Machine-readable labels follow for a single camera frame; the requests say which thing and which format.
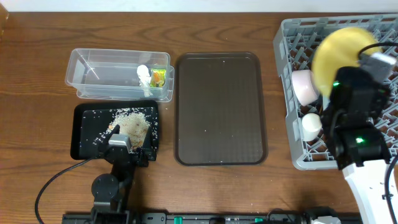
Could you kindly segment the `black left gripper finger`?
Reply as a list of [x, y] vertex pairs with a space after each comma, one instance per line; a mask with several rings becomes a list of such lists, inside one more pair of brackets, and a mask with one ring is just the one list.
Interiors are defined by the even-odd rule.
[[107, 144], [111, 139], [112, 135], [119, 134], [120, 126], [117, 124], [115, 127], [109, 132], [104, 135], [103, 144]]
[[154, 140], [152, 138], [152, 127], [150, 126], [147, 130], [144, 143], [142, 145], [142, 150], [147, 156], [149, 161], [156, 161], [157, 153], [154, 146]]

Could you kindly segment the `orange green snack wrapper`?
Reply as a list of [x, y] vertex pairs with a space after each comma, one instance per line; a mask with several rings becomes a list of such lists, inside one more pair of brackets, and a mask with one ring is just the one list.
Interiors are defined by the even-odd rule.
[[166, 69], [151, 69], [151, 87], [163, 87], [165, 84]]

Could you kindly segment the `white cup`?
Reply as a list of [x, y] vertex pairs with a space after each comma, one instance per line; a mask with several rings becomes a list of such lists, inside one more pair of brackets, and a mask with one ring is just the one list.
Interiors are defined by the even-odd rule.
[[315, 113], [306, 114], [302, 118], [303, 141], [312, 141], [322, 128], [319, 115]]

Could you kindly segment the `pink white bowl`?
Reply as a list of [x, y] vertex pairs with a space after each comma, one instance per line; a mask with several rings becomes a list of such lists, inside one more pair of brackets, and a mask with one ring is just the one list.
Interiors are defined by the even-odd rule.
[[313, 73], [311, 70], [292, 72], [292, 85], [295, 96], [302, 106], [307, 106], [318, 100], [319, 91], [313, 84]]

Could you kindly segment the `yellow plate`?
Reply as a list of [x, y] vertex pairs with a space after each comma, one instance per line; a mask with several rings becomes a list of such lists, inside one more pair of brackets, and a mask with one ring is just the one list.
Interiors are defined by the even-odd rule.
[[360, 27], [338, 29], [328, 35], [316, 49], [312, 62], [313, 82], [318, 91], [329, 97], [338, 70], [359, 67], [360, 50], [376, 43], [372, 33]]

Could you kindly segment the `blue bowl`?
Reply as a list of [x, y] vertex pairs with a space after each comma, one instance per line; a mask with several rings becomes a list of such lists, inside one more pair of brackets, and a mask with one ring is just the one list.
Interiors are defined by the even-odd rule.
[[325, 111], [328, 108], [328, 105], [330, 103], [330, 99], [327, 96], [322, 96], [322, 107], [323, 111]]

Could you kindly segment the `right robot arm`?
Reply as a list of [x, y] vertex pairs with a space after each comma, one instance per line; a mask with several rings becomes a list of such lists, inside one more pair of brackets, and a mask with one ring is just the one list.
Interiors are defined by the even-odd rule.
[[363, 223], [397, 223], [397, 186], [383, 133], [370, 121], [388, 102], [390, 90], [359, 67], [338, 69], [330, 102], [321, 116], [326, 145], [342, 171]]

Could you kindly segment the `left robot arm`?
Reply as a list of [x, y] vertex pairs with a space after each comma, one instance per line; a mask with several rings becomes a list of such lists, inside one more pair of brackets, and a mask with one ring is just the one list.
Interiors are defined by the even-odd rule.
[[93, 209], [101, 212], [120, 212], [126, 208], [136, 167], [147, 167], [157, 157], [153, 146], [152, 128], [146, 131], [144, 143], [136, 149], [127, 134], [116, 126], [98, 146], [98, 159], [113, 167], [110, 173], [99, 175], [92, 183]]

